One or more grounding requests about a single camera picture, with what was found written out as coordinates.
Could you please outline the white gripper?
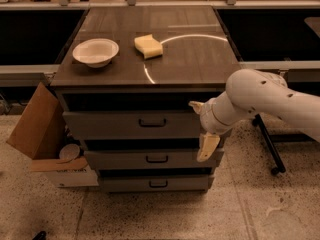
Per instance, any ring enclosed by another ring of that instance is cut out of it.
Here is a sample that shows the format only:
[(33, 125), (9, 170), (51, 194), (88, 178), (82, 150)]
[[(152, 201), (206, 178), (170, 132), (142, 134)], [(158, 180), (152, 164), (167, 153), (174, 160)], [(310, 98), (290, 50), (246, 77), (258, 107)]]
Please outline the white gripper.
[(218, 147), (220, 136), (232, 124), (233, 106), (228, 98), (211, 98), (207, 102), (190, 101), (188, 105), (200, 115), (200, 122), (207, 133), (199, 136), (197, 161), (207, 161)]

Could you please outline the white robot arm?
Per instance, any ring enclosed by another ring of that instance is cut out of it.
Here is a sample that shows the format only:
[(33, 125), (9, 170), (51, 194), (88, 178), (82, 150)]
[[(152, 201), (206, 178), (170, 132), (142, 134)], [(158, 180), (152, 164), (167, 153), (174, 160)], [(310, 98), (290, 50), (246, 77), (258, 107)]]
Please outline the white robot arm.
[(320, 97), (289, 89), (280, 75), (241, 69), (227, 80), (225, 91), (206, 102), (190, 101), (205, 133), (199, 137), (197, 161), (208, 160), (220, 136), (240, 120), (267, 113), (320, 142)]

